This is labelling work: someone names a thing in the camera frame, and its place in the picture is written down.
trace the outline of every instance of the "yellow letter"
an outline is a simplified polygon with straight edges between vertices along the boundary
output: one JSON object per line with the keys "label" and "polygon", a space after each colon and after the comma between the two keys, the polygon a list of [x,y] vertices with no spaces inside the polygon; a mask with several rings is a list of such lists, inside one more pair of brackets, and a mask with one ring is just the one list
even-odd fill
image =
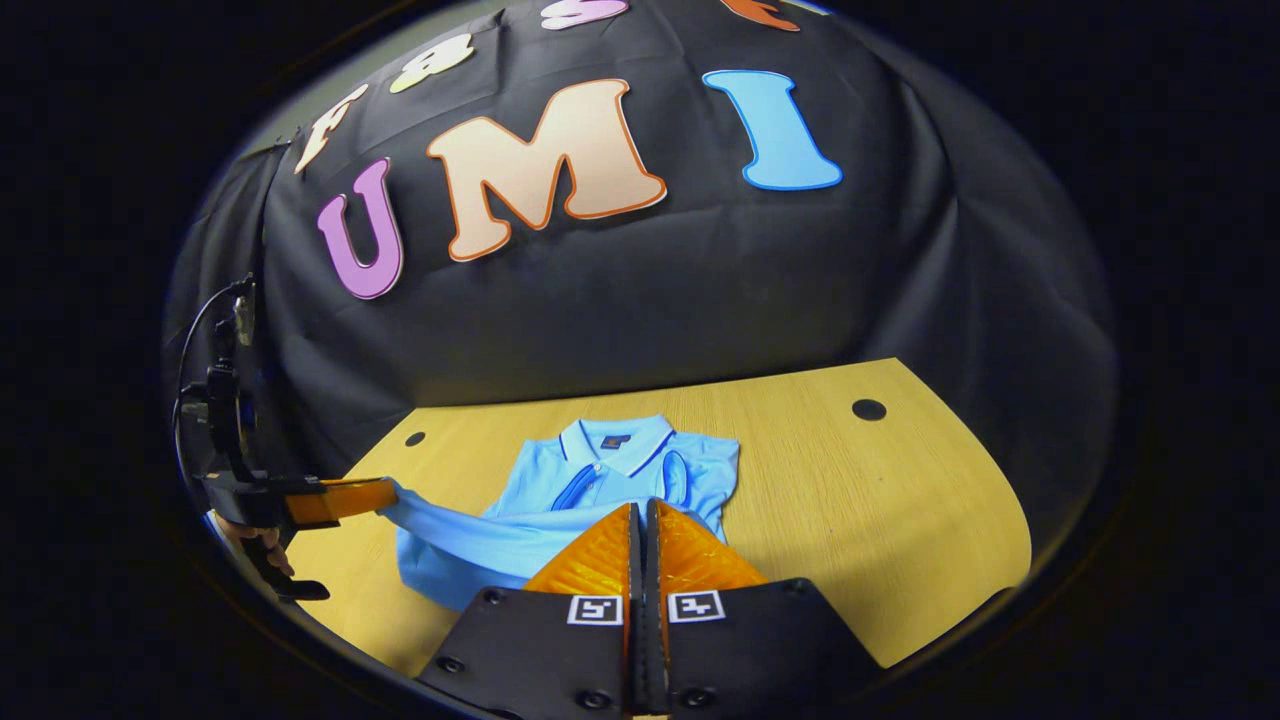
{"label": "yellow letter", "polygon": [[369,83],[357,87],[355,92],[342,99],[340,102],[329,109],[328,113],[320,115],[316,124],[311,126],[311,137],[307,138],[307,146],[302,149],[302,159],[298,160],[298,167],[293,168],[293,174],[302,172],[302,168],[307,167],[307,163],[316,159],[316,155],[324,150],[324,146],[329,142],[329,138],[324,136],[326,132],[332,132],[338,128],[338,123],[347,117],[347,108],[352,102],[360,100],[360,96],[369,90]]}
{"label": "yellow letter", "polygon": [[529,227],[552,217],[561,163],[568,163],[573,191],[564,210],[590,219],[648,208],[666,197],[667,184],[649,174],[622,115],[626,81],[598,79],[561,90],[547,102],[534,140],[525,142],[489,118],[467,120],[428,146],[444,163],[457,234],[457,261],[488,255],[511,238],[511,223],[489,211],[488,187]]}
{"label": "yellow letter", "polygon": [[476,51],[475,47],[468,47],[470,42],[471,33],[465,32],[424,50],[422,54],[401,68],[401,76],[392,82],[392,92],[408,90],[426,79],[428,76],[443,73],[466,60]]}

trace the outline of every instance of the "pink letter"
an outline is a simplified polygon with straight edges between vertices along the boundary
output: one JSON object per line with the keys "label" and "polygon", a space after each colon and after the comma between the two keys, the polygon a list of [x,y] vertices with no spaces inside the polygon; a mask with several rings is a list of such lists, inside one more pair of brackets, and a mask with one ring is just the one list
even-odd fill
{"label": "pink letter", "polygon": [[604,18],[612,18],[625,12],[628,3],[621,0],[561,0],[552,3],[543,10],[543,28],[564,29],[567,27],[594,23]]}
{"label": "pink letter", "polygon": [[329,245],[329,258],[338,270],[338,279],[352,295],[362,300],[371,300],[390,290],[399,279],[401,266],[404,264],[399,229],[387,201],[387,173],[390,172],[390,159],[383,158],[360,173],[352,186],[365,199],[369,220],[374,227],[374,240],[378,241],[378,258],[372,264],[361,263],[351,246],[351,234],[343,219],[343,211],[347,209],[346,195],[329,201],[316,222]]}

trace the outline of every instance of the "orange letter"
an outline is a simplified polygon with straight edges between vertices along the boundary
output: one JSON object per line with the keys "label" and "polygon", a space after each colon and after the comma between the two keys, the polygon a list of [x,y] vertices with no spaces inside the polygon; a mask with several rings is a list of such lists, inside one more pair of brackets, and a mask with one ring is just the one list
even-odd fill
{"label": "orange letter", "polygon": [[755,3],[754,0],[721,0],[721,3],[723,3],[730,10],[733,10],[733,13],[749,20],[760,23],[762,26],[776,27],[790,32],[800,29],[800,27],[794,23],[788,23],[787,20],[771,15],[769,13],[778,12],[778,9],[773,5]]}
{"label": "orange letter", "polygon": [[324,133],[338,127],[338,123],[347,117],[347,108],[349,108],[356,100],[360,100],[360,96],[364,95],[366,90],[369,90],[367,82],[357,87],[351,95],[343,97],[342,101],[330,108],[328,113],[320,115],[316,124],[311,126],[311,137],[307,138],[307,146],[302,149],[302,159],[298,160],[298,167],[293,168],[293,174],[301,173],[302,168],[307,167],[307,163],[316,159],[316,155],[319,155],[320,151],[324,150],[324,146],[329,142]]}
{"label": "orange letter", "polygon": [[534,140],[525,142],[489,118],[467,120],[436,137],[426,154],[444,163],[457,234],[449,256],[462,263],[511,240],[511,223],[489,211],[493,191],[535,231],[547,227],[561,163],[573,191],[564,210],[590,219],[648,208],[667,184],[640,161],[622,115],[626,81],[596,79],[561,90],[547,101]]}

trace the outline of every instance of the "light blue polo shirt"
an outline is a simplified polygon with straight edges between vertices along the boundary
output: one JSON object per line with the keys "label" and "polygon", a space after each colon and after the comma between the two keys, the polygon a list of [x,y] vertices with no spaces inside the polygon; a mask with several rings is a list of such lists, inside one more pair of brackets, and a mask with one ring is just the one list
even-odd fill
{"label": "light blue polo shirt", "polygon": [[737,484],[737,441],[677,433],[662,415],[576,420],[525,441],[507,488],[480,518],[431,505],[397,484],[379,515],[399,525],[404,584],[463,610],[485,585],[518,589],[584,530],[628,502],[659,497],[724,542],[721,511]]}

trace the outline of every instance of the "finger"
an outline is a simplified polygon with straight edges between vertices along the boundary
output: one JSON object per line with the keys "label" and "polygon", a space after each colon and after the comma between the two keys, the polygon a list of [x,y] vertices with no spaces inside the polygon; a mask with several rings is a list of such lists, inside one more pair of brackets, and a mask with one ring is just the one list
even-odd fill
{"label": "finger", "polygon": [[284,556],[284,548],[279,546],[266,553],[266,561],[276,568],[283,568],[289,564],[289,559]]}
{"label": "finger", "polygon": [[265,530],[260,529],[257,530],[257,534],[262,538],[262,544],[265,544],[268,550],[271,550],[273,547],[278,547],[280,544],[279,528],[269,528]]}
{"label": "finger", "polygon": [[229,538],[248,539],[257,537],[257,528],[238,525],[218,514],[214,516],[218,518],[218,527],[221,528],[223,533],[225,533]]}

